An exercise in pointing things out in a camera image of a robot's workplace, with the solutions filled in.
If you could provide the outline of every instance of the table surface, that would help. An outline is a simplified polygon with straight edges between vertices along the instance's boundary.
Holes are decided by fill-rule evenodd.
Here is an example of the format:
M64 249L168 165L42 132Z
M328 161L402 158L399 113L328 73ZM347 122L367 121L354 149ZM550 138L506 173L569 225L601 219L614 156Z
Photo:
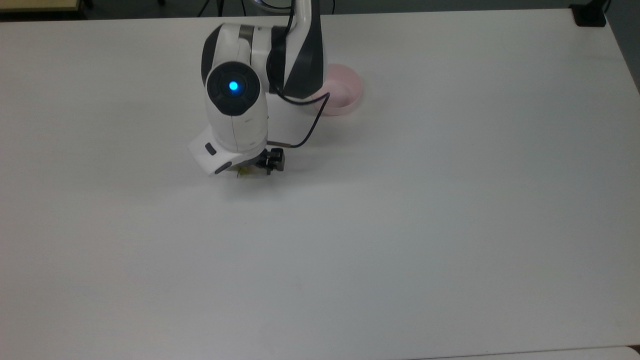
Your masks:
M77 10L80 0L0 0L0 12Z
M640 343L640 97L569 10L323 17L364 81L207 177L222 21L0 24L0 358L415 359ZM313 117L269 98L270 140Z

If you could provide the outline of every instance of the cable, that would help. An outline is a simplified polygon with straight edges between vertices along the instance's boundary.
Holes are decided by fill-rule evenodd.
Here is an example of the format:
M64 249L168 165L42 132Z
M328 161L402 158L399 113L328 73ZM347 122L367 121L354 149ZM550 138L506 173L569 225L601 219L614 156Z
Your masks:
M225 0L220 0L220 4L218 4L218 17L222 17L222 9L225 7Z
M293 15L296 12L296 3L291 0L291 6L289 7L289 21L287 22L287 28L284 31L284 35L287 36L289 30L291 30L291 24L293 23Z
M314 129L316 128L318 120L320 119L320 115L322 115L322 112L324 110L324 106L326 105L327 101L329 101L329 96L331 96L331 93L325 93L324 95L318 97L318 99L322 99L324 97L324 102L320 106L320 110L318 110L318 114L316 115L316 119L314 120L314 124L311 125L311 129L309 129L309 132L305 136L305 139L302 140L302 142L299 143L299 144L291 145L290 148L295 149L297 147L301 147L302 145L304 145L307 142L307 140L309 140L309 138L311 137L311 134L314 132Z
M273 6L269 3L266 3L264 0L261 0L263 4L265 4L266 6L270 7L270 8L274 8L274 9L278 9L278 10L286 10L286 9L291 9L291 6L285 6L285 7L281 7L281 6Z
M204 10L207 8L207 5L209 4L210 0L206 0L204 5L202 6L202 9L200 9L200 12L198 13L197 17L200 17L202 15L202 13L204 12Z
M266 72L267 72L267 79L269 80L270 84L275 84L275 82L273 81L273 77L271 75L271 72L269 71L271 69L271 54L269 54L269 56L267 57L267 63L266 63ZM316 125L318 123L318 120L320 119L320 115L322 115L322 112L324 110L324 107L326 106L326 103L329 101L329 97L331 96L331 93L327 92L324 93L324 95L318 97L317 99L313 99L313 100L309 100L309 101L295 101L295 100L291 100L288 97L286 97L282 91L280 91L280 89L278 89L277 86L273 85L273 90L275 90L276 94L278 94L278 96L288 102L289 104L293 104L293 105L309 105L309 104L314 104L320 100L324 100L324 102L322 103L322 105L320 106L320 110L318 110L318 113L316 115L316 119L314 120L314 123L311 125L311 128L309 129L309 132L307 133L307 135L305 136L304 140L302 140L302 142L296 144L296 145L290 145L288 143L281 143L281 142L270 142L270 145L276 145L276 146L282 146L282 147L290 147L292 149L295 149L297 147L301 147L302 145L304 145L307 140L309 140L309 138L311 137L311 134L314 132L314 129L316 128Z
M329 97L330 96L331 96L331 93L327 92L324 95L322 95L322 96L320 96L319 98L316 99L316 100L324 99L324 102L320 106L320 110L318 110L318 114L316 114L316 119L314 120L314 123L311 125L311 128L309 129L309 132L305 136L304 140L302 140L300 143L297 143L296 145L291 145L289 143L283 143L283 142L267 141L267 145L289 147L289 148L292 148L292 149L295 149L295 148L298 148L298 147L301 147L302 145L304 145L307 142L307 140L309 140L309 138L311 137L311 134L314 132L314 129L316 128L316 125L318 124L318 120L320 120L320 115L322 115L322 112L324 110L324 106L329 101Z

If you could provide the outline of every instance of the floor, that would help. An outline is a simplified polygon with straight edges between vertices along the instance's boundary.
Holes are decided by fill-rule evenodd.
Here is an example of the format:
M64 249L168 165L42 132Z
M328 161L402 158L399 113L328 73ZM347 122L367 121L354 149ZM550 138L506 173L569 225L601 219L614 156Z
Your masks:
M258 15L253 0L243 0L249 16ZM331 12L331 0L320 0L321 11ZM586 0L336 0L335 13L438 12L461 10L501 10L528 8L567 8ZM94 0L93 9L85 9L89 19L139 19L157 17L195 17L205 0ZM223 16L242 16L240 0L226 0ZM210 1L203 17L217 16L216 0ZM607 18L627 61L631 75L640 89L640 1L612 0Z

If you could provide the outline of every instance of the pink bowl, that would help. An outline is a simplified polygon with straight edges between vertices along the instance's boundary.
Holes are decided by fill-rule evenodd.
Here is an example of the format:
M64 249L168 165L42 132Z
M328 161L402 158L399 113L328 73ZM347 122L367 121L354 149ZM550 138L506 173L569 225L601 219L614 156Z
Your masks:
M317 99L330 92L331 96L322 112L323 115L345 115L353 111L362 95L362 80L352 68L341 64L329 64L324 85L311 98ZM317 109L322 101L314 105Z

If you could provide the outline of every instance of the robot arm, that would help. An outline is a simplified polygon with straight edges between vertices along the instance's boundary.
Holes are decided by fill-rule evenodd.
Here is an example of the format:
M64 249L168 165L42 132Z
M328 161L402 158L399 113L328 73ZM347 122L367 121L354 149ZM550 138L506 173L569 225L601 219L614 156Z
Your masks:
M189 150L209 174L231 166L282 170L282 150L267 151L266 92L306 98L326 74L319 0L295 0L295 25L224 23L205 41L202 83L209 126Z

